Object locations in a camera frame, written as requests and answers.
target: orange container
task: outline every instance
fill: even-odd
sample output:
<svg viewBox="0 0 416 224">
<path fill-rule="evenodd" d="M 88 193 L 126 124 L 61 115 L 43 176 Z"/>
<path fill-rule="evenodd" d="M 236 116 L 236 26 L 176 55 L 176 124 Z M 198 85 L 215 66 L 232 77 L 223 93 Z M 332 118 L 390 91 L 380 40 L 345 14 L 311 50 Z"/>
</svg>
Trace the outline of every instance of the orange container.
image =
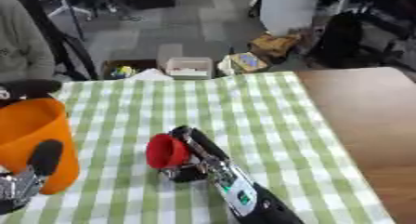
<svg viewBox="0 0 416 224">
<path fill-rule="evenodd" d="M 68 188 L 78 177 L 79 164 L 65 106 L 55 99 L 29 99 L 0 109 L 0 165 L 19 173 L 34 148 L 42 141 L 55 139 L 63 144 L 55 173 L 42 188 L 54 194 Z"/>
</svg>

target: backpack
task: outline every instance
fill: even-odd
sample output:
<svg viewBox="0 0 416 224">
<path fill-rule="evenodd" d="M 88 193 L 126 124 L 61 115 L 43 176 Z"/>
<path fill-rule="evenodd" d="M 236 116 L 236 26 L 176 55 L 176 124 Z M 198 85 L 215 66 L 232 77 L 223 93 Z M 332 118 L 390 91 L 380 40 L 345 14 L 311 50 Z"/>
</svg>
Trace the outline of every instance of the backpack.
<svg viewBox="0 0 416 224">
<path fill-rule="evenodd" d="M 347 68 L 346 60 L 358 55 L 363 33 L 359 17 L 352 12 L 335 15 L 308 56 L 326 67 Z"/>
</svg>

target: wooden table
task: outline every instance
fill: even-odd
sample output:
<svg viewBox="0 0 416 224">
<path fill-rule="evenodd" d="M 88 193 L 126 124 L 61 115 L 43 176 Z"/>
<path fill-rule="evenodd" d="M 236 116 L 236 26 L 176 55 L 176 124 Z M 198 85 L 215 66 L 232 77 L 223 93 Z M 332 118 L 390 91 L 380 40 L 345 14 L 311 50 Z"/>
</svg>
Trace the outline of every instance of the wooden table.
<svg viewBox="0 0 416 224">
<path fill-rule="evenodd" d="M 416 85 L 391 68 L 299 72 L 397 223 L 416 222 Z"/>
</svg>

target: white cabinet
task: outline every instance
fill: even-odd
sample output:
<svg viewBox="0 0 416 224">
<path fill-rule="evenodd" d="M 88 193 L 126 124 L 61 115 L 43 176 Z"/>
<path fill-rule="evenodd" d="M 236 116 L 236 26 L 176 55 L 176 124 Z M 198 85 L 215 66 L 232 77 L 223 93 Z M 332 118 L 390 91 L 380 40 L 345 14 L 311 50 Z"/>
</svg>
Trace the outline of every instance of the white cabinet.
<svg viewBox="0 0 416 224">
<path fill-rule="evenodd" d="M 308 27 L 318 0 L 263 0 L 261 21 L 275 35 Z"/>
</svg>

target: robotic arm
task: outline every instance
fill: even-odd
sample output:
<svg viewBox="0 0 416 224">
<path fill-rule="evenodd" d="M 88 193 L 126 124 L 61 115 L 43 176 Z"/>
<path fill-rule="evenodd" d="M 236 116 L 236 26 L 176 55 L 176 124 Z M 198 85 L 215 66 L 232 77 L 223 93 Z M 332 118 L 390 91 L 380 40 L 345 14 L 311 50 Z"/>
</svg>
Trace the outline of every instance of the robotic arm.
<svg viewBox="0 0 416 224">
<path fill-rule="evenodd" d="M 37 195 L 58 166 L 62 144 L 56 140 L 40 143 L 26 168 L 18 174 L 0 175 L 0 215 L 14 212 Z"/>
<path fill-rule="evenodd" d="M 272 192 L 251 180 L 201 131 L 180 126 L 169 133 L 180 140 L 197 162 L 160 169 L 175 182 L 209 178 L 241 224 L 304 223 Z"/>
</svg>

